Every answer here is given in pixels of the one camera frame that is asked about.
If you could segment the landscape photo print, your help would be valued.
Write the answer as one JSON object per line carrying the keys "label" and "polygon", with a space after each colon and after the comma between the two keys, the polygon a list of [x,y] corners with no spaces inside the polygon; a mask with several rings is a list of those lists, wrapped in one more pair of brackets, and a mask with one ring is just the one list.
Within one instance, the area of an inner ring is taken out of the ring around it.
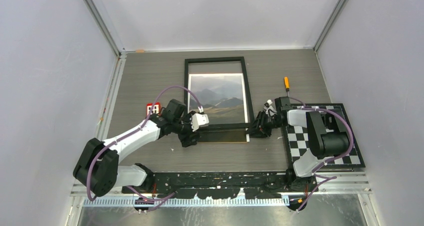
{"label": "landscape photo print", "polygon": [[[202,104],[210,126],[249,122],[249,104],[242,73],[190,73],[188,89]],[[206,129],[203,132],[223,130],[236,129]]]}

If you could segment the black picture frame with photo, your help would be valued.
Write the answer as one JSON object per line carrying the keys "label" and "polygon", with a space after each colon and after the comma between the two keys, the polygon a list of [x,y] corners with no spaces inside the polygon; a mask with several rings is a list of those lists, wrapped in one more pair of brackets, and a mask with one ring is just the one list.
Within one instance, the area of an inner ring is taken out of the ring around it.
{"label": "black picture frame with photo", "polygon": [[[235,123],[230,125],[217,124],[207,126],[206,130],[217,129],[246,129],[254,120],[254,109],[250,91],[250,82],[246,62],[242,56],[233,57],[211,57],[211,58],[188,58],[184,61],[184,86],[188,88],[189,74],[221,74],[221,73],[242,73],[245,85],[245,95],[249,105],[249,122]],[[189,92],[184,95],[184,102],[189,110],[197,109],[200,102],[194,92]]]}

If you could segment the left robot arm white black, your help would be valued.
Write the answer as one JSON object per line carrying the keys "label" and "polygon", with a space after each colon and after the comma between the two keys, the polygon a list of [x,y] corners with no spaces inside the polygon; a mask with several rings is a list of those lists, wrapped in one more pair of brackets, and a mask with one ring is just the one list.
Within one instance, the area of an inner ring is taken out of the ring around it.
{"label": "left robot arm white black", "polygon": [[116,187],[148,193],[155,185],[152,170],[141,163],[123,166],[121,162],[139,148],[169,134],[176,134],[184,148],[194,146],[200,138],[198,130],[208,124],[209,117],[202,107],[188,112],[184,103],[172,99],[159,113],[148,115],[118,136],[90,139],[73,169],[73,177],[86,187],[91,200]]}

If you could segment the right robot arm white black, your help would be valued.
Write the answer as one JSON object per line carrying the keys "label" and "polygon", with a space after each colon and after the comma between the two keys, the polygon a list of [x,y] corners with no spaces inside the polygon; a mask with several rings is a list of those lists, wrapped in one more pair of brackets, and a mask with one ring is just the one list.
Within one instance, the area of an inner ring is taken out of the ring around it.
{"label": "right robot arm white black", "polygon": [[335,109],[292,106],[289,96],[274,100],[275,108],[267,102],[246,133],[252,138],[267,138],[273,129],[301,127],[307,130],[308,149],[291,168],[285,171],[284,183],[291,191],[299,191],[316,172],[329,162],[349,154],[354,146],[351,127]]}

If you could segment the black white checkerboard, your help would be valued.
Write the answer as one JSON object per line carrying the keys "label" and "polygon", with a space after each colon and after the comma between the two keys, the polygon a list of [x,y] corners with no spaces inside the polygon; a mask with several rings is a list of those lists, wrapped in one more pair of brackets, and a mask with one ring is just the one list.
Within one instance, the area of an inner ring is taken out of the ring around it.
{"label": "black white checkerboard", "polygon": [[323,109],[340,115],[347,124],[349,118],[342,103],[308,104],[308,108],[320,108],[322,123],[317,126],[302,127],[287,125],[282,127],[288,165],[292,166],[306,153],[316,153],[318,159],[337,157],[345,153],[350,145],[348,128],[337,117]]}

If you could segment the orange handled screwdriver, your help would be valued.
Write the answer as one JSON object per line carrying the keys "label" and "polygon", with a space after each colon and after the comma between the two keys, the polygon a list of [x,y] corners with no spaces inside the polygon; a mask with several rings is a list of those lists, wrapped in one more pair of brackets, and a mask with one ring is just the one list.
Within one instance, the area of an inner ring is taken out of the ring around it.
{"label": "orange handled screwdriver", "polygon": [[284,77],[284,87],[287,97],[290,97],[290,81],[287,76]]}

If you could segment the brown fibreboard backing board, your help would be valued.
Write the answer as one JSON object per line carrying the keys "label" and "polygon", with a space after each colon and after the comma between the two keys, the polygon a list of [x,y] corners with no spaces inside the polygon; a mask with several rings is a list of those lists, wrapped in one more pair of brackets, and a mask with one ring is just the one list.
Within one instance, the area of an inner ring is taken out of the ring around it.
{"label": "brown fibreboard backing board", "polygon": [[200,143],[247,143],[250,140],[244,129],[200,132]]}

